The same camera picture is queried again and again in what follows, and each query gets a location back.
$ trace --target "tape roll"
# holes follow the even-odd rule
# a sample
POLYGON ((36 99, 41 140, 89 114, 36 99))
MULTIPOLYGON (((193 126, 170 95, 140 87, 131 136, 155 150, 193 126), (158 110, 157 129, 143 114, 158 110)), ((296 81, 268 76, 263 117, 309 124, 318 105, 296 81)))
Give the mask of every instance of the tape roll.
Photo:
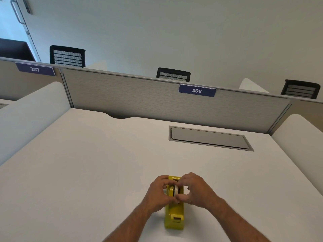
POLYGON ((174 187, 174 196, 178 194, 178 186, 175 185, 174 187))

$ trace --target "person's left arm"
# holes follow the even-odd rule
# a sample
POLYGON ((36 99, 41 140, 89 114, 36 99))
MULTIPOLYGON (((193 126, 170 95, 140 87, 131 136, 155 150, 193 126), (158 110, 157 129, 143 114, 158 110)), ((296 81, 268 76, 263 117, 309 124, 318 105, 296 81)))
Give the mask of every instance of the person's left arm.
POLYGON ((142 202, 103 242, 137 242, 142 230, 152 213, 161 210, 169 203, 175 202, 175 197, 164 194, 167 185, 176 185, 176 181, 162 175, 150 184, 142 202))

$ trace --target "number sign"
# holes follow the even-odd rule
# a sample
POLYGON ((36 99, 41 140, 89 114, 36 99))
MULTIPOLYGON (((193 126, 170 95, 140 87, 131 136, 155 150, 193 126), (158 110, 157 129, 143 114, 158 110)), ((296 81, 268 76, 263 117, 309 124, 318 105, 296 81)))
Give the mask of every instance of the number sign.
POLYGON ((55 76, 53 67, 23 63, 16 63, 16 65, 21 72, 55 76))
POLYGON ((196 95, 207 96, 207 97, 214 97, 214 95, 216 94, 216 89, 209 88, 209 87, 180 84, 180 88, 178 89, 178 92, 196 94, 196 95))

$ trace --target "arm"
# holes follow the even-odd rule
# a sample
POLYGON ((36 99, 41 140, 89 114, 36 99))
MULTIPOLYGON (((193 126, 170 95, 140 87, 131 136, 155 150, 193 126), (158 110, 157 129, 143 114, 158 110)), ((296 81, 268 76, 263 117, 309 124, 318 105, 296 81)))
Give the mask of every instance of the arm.
POLYGON ((177 182, 169 180, 168 175, 157 177, 150 184, 142 202, 103 242, 137 242, 151 214, 175 202, 175 197, 167 196, 163 190, 166 185, 175 184, 177 182))
POLYGON ((261 232, 236 213, 220 198, 200 176, 190 172, 180 178, 178 186, 188 186, 189 194, 176 195, 176 199, 202 207, 218 220, 231 242, 270 242, 261 232))

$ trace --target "tape dispenser base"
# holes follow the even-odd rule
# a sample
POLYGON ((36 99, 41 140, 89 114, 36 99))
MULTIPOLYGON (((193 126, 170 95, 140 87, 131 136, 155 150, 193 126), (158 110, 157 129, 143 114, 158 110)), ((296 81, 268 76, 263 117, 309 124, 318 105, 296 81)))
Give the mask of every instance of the tape dispenser base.
MULTIPOLYGON (((179 176, 169 176, 168 179, 178 181, 179 176)), ((184 189, 177 186, 167 185, 167 195, 175 196, 176 193, 183 194, 184 189)), ((184 229, 184 203, 169 204, 165 207, 165 228, 184 229)))

